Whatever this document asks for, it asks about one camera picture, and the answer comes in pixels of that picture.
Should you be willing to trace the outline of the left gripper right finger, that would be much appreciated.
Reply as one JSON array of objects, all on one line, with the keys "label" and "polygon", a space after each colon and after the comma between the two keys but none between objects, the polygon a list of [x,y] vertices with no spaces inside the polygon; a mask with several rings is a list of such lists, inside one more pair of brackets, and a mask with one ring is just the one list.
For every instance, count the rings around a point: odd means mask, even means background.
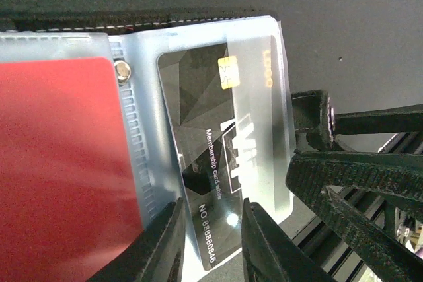
[{"label": "left gripper right finger", "polygon": [[262,206],[243,201],[241,244],[245,281],[334,281],[309,259]]}]

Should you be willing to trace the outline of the black membership card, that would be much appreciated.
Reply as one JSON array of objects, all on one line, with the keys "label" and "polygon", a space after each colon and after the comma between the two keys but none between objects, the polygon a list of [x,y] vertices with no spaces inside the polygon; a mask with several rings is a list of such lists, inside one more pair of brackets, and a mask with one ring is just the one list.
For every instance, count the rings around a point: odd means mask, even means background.
[{"label": "black membership card", "polygon": [[263,36],[158,59],[201,263],[241,247],[243,201],[276,221],[293,209],[285,175],[294,146],[280,44]]}]

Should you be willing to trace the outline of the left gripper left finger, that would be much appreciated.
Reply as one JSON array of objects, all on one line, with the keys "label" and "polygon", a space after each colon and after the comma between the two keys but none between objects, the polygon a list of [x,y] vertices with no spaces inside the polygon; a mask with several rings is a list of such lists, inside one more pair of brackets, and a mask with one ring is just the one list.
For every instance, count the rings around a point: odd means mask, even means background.
[{"label": "left gripper left finger", "polygon": [[180,281],[186,216],[180,197],[168,203],[151,224],[89,281]]}]

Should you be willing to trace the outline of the black card holder wallet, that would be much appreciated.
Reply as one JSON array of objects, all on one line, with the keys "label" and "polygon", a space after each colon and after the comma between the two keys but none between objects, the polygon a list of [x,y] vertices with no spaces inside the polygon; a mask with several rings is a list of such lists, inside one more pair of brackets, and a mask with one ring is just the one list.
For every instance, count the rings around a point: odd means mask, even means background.
[{"label": "black card holder wallet", "polygon": [[104,225],[134,210],[149,227],[187,206],[188,243],[216,258],[241,246],[242,202],[277,220],[292,210],[285,175],[298,133],[333,143],[321,92],[290,92],[270,15],[93,26],[1,18],[2,165],[70,184]]}]

